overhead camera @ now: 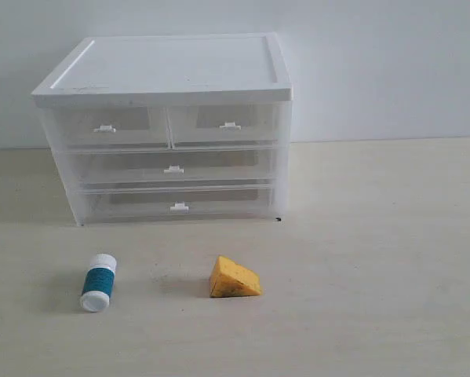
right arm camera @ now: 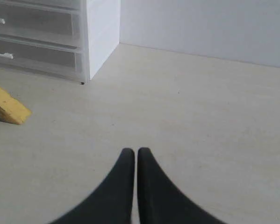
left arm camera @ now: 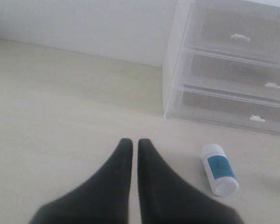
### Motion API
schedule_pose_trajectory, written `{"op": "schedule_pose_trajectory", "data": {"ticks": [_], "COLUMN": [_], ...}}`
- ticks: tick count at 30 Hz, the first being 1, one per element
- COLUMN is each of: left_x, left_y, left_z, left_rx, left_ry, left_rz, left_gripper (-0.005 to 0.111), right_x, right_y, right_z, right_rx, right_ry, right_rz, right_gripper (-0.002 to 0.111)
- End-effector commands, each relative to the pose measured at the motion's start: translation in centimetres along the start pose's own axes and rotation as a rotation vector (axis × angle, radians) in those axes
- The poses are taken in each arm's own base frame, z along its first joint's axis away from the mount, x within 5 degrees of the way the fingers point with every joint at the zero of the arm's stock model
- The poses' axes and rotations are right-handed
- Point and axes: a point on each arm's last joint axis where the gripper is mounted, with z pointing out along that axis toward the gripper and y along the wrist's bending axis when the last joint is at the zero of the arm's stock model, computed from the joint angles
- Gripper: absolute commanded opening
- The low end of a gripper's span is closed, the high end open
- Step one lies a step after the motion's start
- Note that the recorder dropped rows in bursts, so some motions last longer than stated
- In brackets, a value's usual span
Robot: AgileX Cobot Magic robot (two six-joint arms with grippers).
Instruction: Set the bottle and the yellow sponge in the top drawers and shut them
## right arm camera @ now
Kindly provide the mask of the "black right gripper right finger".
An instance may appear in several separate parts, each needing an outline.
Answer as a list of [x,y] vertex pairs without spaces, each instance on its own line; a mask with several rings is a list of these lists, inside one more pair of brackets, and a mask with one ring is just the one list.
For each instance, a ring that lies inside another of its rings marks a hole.
[[142,224],[223,223],[184,195],[147,147],[138,150],[137,200]]

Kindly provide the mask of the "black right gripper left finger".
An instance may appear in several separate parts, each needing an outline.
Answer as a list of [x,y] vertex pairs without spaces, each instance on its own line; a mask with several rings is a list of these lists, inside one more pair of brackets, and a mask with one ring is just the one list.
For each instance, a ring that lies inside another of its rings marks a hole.
[[135,153],[124,148],[109,174],[79,205],[53,224],[130,224],[134,195]]

